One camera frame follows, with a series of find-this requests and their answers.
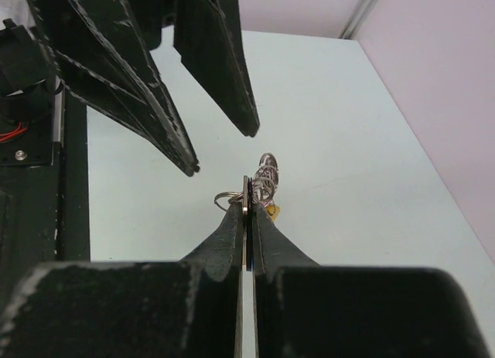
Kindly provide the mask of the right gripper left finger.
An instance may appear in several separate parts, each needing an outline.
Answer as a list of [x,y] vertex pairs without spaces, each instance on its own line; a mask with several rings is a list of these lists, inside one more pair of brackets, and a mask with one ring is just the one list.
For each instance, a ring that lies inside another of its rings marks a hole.
[[52,262],[17,285],[3,357],[239,357],[240,204],[177,262]]

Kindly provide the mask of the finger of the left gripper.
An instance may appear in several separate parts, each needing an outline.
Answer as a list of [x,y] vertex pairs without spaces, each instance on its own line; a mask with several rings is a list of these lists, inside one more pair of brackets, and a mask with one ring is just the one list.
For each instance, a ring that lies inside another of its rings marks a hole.
[[174,47],[183,66],[245,136],[260,128],[244,56],[239,0],[176,0]]
[[128,0],[26,0],[69,92],[153,144],[187,176],[192,143]]

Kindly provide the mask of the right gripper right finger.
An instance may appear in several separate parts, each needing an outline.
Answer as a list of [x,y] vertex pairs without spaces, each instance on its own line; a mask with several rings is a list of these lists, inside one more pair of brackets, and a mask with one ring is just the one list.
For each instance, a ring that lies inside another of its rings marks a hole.
[[489,356],[444,271],[318,264],[259,205],[251,242],[259,357]]

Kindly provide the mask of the yellow red keys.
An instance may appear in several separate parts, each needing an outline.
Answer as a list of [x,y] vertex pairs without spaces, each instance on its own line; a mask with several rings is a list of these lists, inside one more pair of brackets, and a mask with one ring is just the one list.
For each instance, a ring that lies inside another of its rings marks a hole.
[[266,207],[266,210],[268,212],[269,217],[271,218],[272,221],[275,221],[278,215],[281,212],[281,208],[275,204],[268,205]]

